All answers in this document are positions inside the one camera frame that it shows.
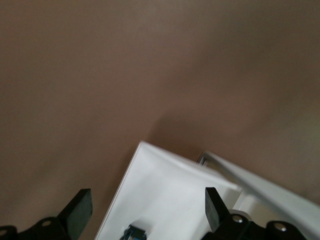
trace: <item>black plastic part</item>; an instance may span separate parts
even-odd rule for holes
[[[205,189],[205,215],[214,232],[229,215],[229,210],[214,187]]]
[[[288,222],[270,221],[263,228],[240,214],[230,214],[214,187],[205,189],[205,214],[212,232],[201,240],[306,240]]]
[[[130,239],[147,240],[146,231],[138,227],[129,225],[128,228],[124,231],[123,237],[121,238],[121,240],[130,240]]]
[[[277,229],[276,224],[285,226],[285,231]],[[270,221],[266,225],[268,239],[273,240],[306,240],[302,233],[292,224],[285,221]]]
[[[91,190],[81,189],[57,218],[71,240],[77,240],[85,229],[92,212]]]
[[[0,227],[0,240],[77,240],[92,215],[91,190],[82,189],[58,217],[47,217],[17,233],[14,226]]]
[[[0,226],[0,240],[14,240],[17,235],[15,226]]]

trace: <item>metal screw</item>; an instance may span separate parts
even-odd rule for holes
[[[232,219],[233,219],[233,221],[235,221],[238,224],[241,224],[243,222],[242,217],[240,217],[239,215],[233,215]]]
[[[7,230],[3,229],[3,230],[0,230],[0,236],[4,236],[6,235],[7,233]]]
[[[286,226],[283,225],[281,222],[276,222],[276,223],[274,223],[274,227],[275,227],[276,229],[278,229],[279,231],[281,231],[281,232],[287,231]]]
[[[46,227],[46,226],[49,226],[50,224],[51,224],[51,221],[47,220],[47,221],[44,221],[41,225],[42,227]]]

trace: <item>brown wall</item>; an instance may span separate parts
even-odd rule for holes
[[[316,0],[1,1],[0,226],[92,188],[93,239],[141,140],[320,204],[319,16]]]

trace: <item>white panel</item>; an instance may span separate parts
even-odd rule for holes
[[[320,207],[318,205],[213,153],[207,152],[207,154],[212,156],[222,169],[231,174],[246,191],[259,197],[277,214],[285,217],[286,221],[295,225],[307,239],[320,239]]]
[[[210,231],[206,187],[215,187],[230,209],[240,195],[218,172],[142,142],[95,239],[119,240],[134,223],[148,240],[200,240]]]

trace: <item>screw head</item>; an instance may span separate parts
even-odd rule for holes
[[[276,229],[278,229],[279,231],[281,231],[281,232],[287,231],[286,226],[283,225],[281,222],[275,222],[275,223],[274,223],[274,227],[275,227]]]
[[[44,221],[41,225],[42,225],[42,227],[47,227],[47,226],[49,226],[51,224],[51,221],[50,220],[46,220],[46,221]]]
[[[241,223],[243,222],[242,217],[239,216],[239,215],[233,215],[233,216],[232,216],[232,219],[233,219],[233,221],[235,221],[235,222],[238,223],[238,224],[241,224]]]

